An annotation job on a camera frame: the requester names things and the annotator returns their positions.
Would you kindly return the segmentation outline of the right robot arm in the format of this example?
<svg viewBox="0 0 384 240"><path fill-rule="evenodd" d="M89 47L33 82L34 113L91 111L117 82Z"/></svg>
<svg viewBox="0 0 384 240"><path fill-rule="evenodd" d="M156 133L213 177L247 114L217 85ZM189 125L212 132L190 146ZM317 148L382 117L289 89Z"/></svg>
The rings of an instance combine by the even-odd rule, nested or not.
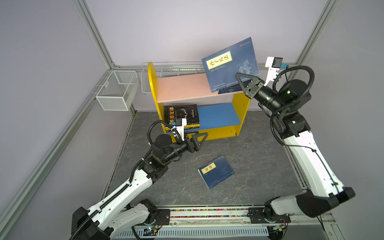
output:
<svg viewBox="0 0 384 240"><path fill-rule="evenodd" d="M276 197L265 202L262 215L270 223L286 214L303 213L315 218L356 195L353 188L344 186L333 173L314 140L307 120L298 111L311 99L310 89L315 73L307 66L297 66L294 70L306 71L308 82L291 80L280 90L276 89L276 84L283 74L289 72L288 69L276 76L271 88L257 76L236 74L245 96L257 100L261 107L271 112L270 128L274 138L288 149L308 185L308 190L301 194Z"/></svg>

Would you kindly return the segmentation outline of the black yellow title book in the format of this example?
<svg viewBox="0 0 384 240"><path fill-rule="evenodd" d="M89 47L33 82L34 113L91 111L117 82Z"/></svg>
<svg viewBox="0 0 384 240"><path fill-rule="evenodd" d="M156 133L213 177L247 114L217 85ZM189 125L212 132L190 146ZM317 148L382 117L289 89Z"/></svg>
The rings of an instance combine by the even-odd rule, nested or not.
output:
<svg viewBox="0 0 384 240"><path fill-rule="evenodd" d="M187 125L200 124L197 105L164 106L164 121L172 125L176 119L186 118Z"/></svg>

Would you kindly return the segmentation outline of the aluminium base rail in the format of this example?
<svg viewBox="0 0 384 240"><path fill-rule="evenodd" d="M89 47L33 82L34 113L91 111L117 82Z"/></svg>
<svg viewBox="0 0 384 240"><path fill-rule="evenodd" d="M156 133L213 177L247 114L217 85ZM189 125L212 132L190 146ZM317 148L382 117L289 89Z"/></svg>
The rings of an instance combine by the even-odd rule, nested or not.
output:
<svg viewBox="0 0 384 240"><path fill-rule="evenodd" d="M119 212L113 217L108 228L114 230L126 229L131 226L144 226L154 229L165 226L214 226L230 225L260 225L277 226L285 228L294 225L322 226L336 224L331 213L310 218L304 214L284 214L268 220L261 206L234 206L234 207L188 207L188 208L156 208L138 204L124 212Z"/></svg>

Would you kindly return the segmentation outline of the yellow bookshelf pink blue shelves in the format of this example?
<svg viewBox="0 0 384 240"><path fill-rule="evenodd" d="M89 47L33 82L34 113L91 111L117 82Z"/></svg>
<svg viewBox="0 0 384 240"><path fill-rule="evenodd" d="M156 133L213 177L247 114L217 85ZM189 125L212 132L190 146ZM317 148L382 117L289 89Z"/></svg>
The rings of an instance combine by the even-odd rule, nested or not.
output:
<svg viewBox="0 0 384 240"><path fill-rule="evenodd" d="M211 92L205 74L158 78L155 66L150 62L148 63L148 77L160 120L165 118L165 104L170 105L177 101L198 100L219 95ZM198 107L200 127L187 130L187 134L208 133L208 140L238 136L250 104L251 100L244 93L234 92L231 103Z"/></svg>

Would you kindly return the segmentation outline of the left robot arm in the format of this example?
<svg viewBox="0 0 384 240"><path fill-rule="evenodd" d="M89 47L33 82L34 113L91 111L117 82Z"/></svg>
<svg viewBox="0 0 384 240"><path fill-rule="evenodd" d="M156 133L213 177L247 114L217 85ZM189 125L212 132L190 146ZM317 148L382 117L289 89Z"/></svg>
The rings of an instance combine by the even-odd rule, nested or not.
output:
<svg viewBox="0 0 384 240"><path fill-rule="evenodd" d="M127 209L131 201L148 189L169 169L171 162L179 160L184 152L201 149L208 133L194 134L181 143L173 143L171 136L159 135L150 142L150 149L131 171L130 177L97 204L80 207L72 217L72 240L111 240L126 228L142 224L153 218L157 207L149 200Z"/></svg>

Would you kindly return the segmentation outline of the white mesh box basket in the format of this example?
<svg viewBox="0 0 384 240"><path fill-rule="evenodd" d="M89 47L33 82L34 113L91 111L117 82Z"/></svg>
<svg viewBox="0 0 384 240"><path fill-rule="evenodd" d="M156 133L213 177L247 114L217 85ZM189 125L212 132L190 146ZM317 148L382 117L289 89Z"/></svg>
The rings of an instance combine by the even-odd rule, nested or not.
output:
<svg viewBox="0 0 384 240"><path fill-rule="evenodd" d="M96 94L104 111L130 111L139 88L135 71L113 70Z"/></svg>

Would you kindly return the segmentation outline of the navy book large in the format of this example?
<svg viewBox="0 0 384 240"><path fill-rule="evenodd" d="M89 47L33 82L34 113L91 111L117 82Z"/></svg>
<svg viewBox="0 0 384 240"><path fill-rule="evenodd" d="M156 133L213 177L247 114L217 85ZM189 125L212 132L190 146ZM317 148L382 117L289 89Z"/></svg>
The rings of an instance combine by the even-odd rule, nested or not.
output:
<svg viewBox="0 0 384 240"><path fill-rule="evenodd" d="M228 87L228 88L223 88L219 90L219 95L222 94L228 94L228 93L235 93L235 92L243 92L241 87Z"/></svg>

